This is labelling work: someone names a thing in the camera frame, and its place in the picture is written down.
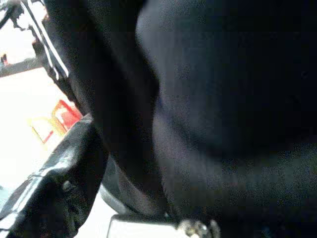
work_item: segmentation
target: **shiny black material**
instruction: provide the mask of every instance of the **shiny black material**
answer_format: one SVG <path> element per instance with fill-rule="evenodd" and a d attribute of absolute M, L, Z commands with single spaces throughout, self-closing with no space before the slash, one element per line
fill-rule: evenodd
<path fill-rule="evenodd" d="M 74 237 L 90 213 L 106 159 L 87 115 L 11 195 L 0 213 L 0 237 Z"/>

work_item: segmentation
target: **white floor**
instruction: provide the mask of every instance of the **white floor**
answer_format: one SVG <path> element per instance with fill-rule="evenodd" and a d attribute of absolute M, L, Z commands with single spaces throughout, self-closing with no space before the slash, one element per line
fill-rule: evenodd
<path fill-rule="evenodd" d="M 1 186 L 18 187 L 45 162 L 51 149 L 42 145 L 27 121 L 50 117 L 59 99 L 67 100 L 42 68 L 0 78 Z M 76 238 L 105 238 L 114 213 L 97 195 Z"/>

